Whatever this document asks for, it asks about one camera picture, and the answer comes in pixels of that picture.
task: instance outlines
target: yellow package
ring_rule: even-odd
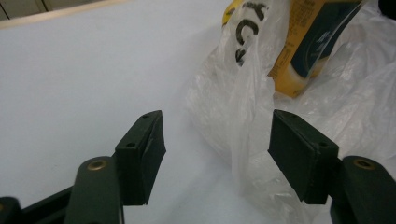
[[[291,0],[284,48],[269,73],[276,91],[298,96],[320,73],[336,39],[360,9],[361,0]]]
[[[233,0],[229,6],[224,11],[222,25],[227,24],[228,20],[231,18],[235,10],[244,2],[244,0]]]

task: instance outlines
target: clear plastic bag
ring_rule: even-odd
[[[335,44],[321,74],[299,97],[274,93],[267,76],[288,31],[289,0],[256,1],[267,6],[260,31],[244,34],[244,46],[230,38],[236,10],[223,28],[188,94],[191,119],[226,160],[244,195],[283,223],[312,223],[318,205],[298,200],[268,154],[275,108],[301,116],[340,147],[340,158],[359,155],[385,165],[396,176],[396,22],[366,4]],[[243,65],[235,53],[243,48]]]

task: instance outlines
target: black plastic part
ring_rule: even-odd
[[[17,199],[11,197],[0,198],[0,223],[17,224],[21,218],[21,207]]]
[[[63,223],[72,188],[64,189],[22,210],[23,223]]]
[[[332,201],[330,209],[332,224],[359,224],[350,206],[340,206]]]
[[[396,182],[378,162],[358,156],[343,159],[341,177],[360,224],[396,223]]]
[[[331,173],[328,176],[327,190],[329,195],[332,197],[332,202],[340,208],[350,209],[349,200],[344,191],[344,179],[340,176],[340,172],[343,169],[343,162],[337,159],[334,165],[330,165]]]
[[[85,161],[78,168],[64,224],[123,222],[116,164],[111,157]]]
[[[275,110],[268,152],[301,201],[325,204],[338,146],[300,117]]]
[[[143,115],[121,139],[113,155],[124,205],[149,202],[165,152],[163,113],[154,111]]]

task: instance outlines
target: white surface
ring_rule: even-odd
[[[137,118],[161,109],[167,154],[150,202],[126,223],[271,223],[184,109],[218,44],[222,1],[131,1],[0,30],[0,195],[22,207],[73,184]]]

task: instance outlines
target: crumpled plastic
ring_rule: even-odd
[[[396,21],[371,0],[346,27],[332,56],[305,92],[291,99],[267,76],[285,43],[289,0],[269,7],[256,35],[241,48],[231,36],[238,8],[223,27],[217,48],[194,78],[187,96],[191,119],[204,139],[232,166],[241,192],[264,214],[283,223],[312,223],[320,209],[298,200],[268,154],[274,109],[295,113],[332,139],[339,158],[358,155],[382,163],[396,176]]]

